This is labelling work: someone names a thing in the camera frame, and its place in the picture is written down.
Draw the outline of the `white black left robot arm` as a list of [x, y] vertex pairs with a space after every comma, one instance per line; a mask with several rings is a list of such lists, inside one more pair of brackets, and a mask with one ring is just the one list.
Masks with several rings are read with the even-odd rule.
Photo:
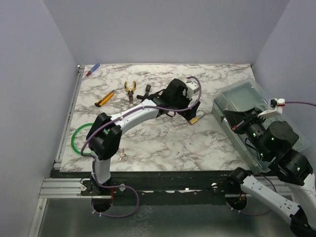
[[162, 115], [179, 114], [190, 121], [196, 117], [201, 94], [201, 83], [196, 77], [188, 77], [187, 82], [173, 79], [167, 88], [149, 95], [137, 106], [112, 116], [99, 114], [80, 151], [83, 157], [92, 158], [93, 190], [99, 195], [109, 191], [111, 158], [117, 153], [125, 132]]

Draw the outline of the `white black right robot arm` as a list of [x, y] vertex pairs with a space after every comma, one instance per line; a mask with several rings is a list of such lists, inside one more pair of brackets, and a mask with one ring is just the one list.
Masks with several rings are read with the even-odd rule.
[[277, 213], [297, 237], [316, 235], [315, 174], [308, 159], [293, 149], [299, 135], [285, 121], [273, 121], [263, 126], [271, 111], [252, 108], [244, 112], [223, 111], [235, 134], [247, 136], [262, 161], [292, 191], [297, 202], [292, 202], [260, 183], [254, 175], [238, 167], [227, 177], [228, 190], [250, 194]]

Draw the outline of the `brass padlock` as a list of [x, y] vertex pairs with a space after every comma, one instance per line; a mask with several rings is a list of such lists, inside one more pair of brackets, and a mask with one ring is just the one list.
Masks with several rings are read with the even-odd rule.
[[189, 120], [189, 124], [193, 125], [193, 124], [197, 123], [199, 120], [201, 120], [205, 116], [205, 114], [206, 113], [204, 110], [198, 109], [196, 116], [194, 118], [192, 118], [191, 120]]

